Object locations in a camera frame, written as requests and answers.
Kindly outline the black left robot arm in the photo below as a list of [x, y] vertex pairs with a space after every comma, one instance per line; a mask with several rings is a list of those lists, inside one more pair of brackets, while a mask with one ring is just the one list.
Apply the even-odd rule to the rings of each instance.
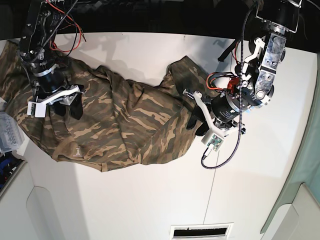
[[215, 97], [196, 93], [199, 102], [194, 108], [187, 129], [198, 121], [201, 126], [196, 135], [209, 132], [227, 136], [232, 130], [246, 132], [241, 120], [244, 111], [267, 105], [274, 93], [274, 80], [278, 65], [286, 54], [285, 34], [296, 33], [299, 24], [300, 0], [258, 0], [249, 13], [264, 23], [262, 31], [249, 41], [250, 55], [235, 58], [234, 72], [213, 72], [206, 77], [208, 90]]

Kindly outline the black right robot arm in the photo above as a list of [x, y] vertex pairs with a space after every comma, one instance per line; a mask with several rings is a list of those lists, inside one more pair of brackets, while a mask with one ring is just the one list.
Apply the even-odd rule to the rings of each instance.
[[67, 11], [55, 0], [33, 0], [26, 25], [20, 38], [17, 54], [29, 80], [32, 99], [27, 104], [27, 115], [44, 118], [51, 106], [59, 116], [69, 114], [79, 120], [83, 115], [84, 86], [71, 79], [70, 50], [62, 51], [55, 43], [60, 27], [66, 23], [75, 27], [72, 49], [84, 36], [82, 29], [70, 15], [76, 5], [72, 1]]

